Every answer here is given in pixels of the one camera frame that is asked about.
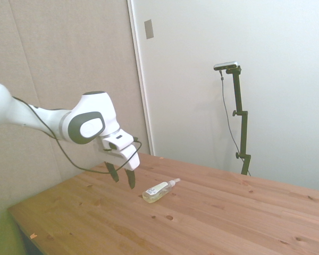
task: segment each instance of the bottle label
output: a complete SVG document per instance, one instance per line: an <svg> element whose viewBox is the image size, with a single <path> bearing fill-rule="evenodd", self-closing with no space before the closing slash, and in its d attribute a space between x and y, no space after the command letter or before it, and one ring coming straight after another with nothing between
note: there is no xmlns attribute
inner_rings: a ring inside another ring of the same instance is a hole
<svg viewBox="0 0 319 255"><path fill-rule="evenodd" d="M155 195L157 194L162 188L164 188L165 186L168 185L168 182L162 182L160 183L159 185L156 185L150 189L148 189L146 192L149 194L149 195Z"/></svg>

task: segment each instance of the light switch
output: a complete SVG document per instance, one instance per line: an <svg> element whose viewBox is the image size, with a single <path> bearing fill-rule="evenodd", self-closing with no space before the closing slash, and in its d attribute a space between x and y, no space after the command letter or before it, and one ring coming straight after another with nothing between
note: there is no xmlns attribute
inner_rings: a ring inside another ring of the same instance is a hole
<svg viewBox="0 0 319 255"><path fill-rule="evenodd" d="M147 36L147 39L154 37L154 30L153 30L153 23L151 20L147 20L144 22L145 27L145 34Z"/></svg>

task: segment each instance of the white wall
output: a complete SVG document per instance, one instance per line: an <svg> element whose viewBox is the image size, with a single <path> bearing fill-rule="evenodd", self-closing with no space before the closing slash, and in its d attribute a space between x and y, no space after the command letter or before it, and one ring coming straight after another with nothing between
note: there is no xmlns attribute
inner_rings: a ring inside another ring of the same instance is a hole
<svg viewBox="0 0 319 255"><path fill-rule="evenodd" d="M133 4L155 155L241 172L213 71L238 61L251 174L319 190L319 1ZM231 75L225 97L231 115ZM238 143L240 120L230 116Z"/></svg>

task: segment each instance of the yellow liquid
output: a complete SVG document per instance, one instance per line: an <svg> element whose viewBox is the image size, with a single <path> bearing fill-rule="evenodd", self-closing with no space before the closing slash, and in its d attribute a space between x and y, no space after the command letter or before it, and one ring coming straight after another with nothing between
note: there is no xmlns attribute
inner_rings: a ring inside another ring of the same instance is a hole
<svg viewBox="0 0 319 255"><path fill-rule="evenodd" d="M147 201L148 203L156 202L158 199L160 199L162 196L167 194L170 190L168 188L163 188L160 191L158 191L154 195L147 195L146 193L143 193L143 199Z"/></svg>

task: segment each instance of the black cable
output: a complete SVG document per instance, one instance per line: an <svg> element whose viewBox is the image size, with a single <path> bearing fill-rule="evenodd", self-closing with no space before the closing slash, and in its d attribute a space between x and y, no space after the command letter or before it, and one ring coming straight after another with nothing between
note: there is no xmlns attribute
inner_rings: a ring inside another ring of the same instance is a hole
<svg viewBox="0 0 319 255"><path fill-rule="evenodd" d="M33 108L32 108L29 104L27 104L24 100L22 100L22 99L20 99L20 98L17 98L17 97L13 97L13 98L16 99L16 100L18 100L18 101L20 101L20 102L22 102L22 103L24 103L25 105L27 105L27 106L31 109L31 111L37 116L37 118L43 123L43 125L44 125L45 127L47 127L47 129L48 129L48 130L51 132L51 134L53 135L53 137L51 137L51 136L50 136L50 137L56 140L56 142L57 142L59 148L61 149L61 151L64 153L64 155L66 156L66 158L69 160L69 162L71 162L71 164L72 164L73 166L75 166L76 168L78 168L78 169L80 169L80 170L83 170L83 171L88 171L88 172L93 172L93 173L99 173L99 174L110 174L110 172L100 172L100 171L90 170L90 169L86 169L86 168L82 168L82 167L80 167L80 166L77 166L77 165L70 159L70 157L66 154L66 152L65 152L64 149L63 149L63 147L60 145L59 140L58 140L58 138L56 137L55 133L54 133L54 132L49 128L49 126L39 117L39 115L33 110ZM134 138L134 142L139 143L140 146L137 148L137 150L131 155L131 157L130 157L123 165L121 165L118 169L116 169L116 172L117 172L118 170L122 169L123 166L125 166L125 165L133 158L133 156L139 151L140 147L142 147L142 143L141 143L140 141L138 141L137 138Z"/></svg>
<svg viewBox="0 0 319 255"><path fill-rule="evenodd" d="M233 142L234 142L234 144L235 144L235 146L236 146L236 149L238 150L238 154L240 154L239 147L238 147L238 145L236 144L235 139L234 139L234 137L233 137L233 133L232 133L232 131L231 131L231 129L230 129L228 111L227 111L227 107L226 107L226 105L225 105L224 92L223 92L223 87L224 87L224 86L223 86L223 80L224 80L224 78L223 78L223 76L222 76L222 71L219 70L219 72L220 72L221 81L222 81L222 99L223 99L223 105L224 105L224 109L225 109L225 114L226 114L226 116L227 116L228 129L229 129L230 135L232 136L232 139L233 139Z"/></svg>

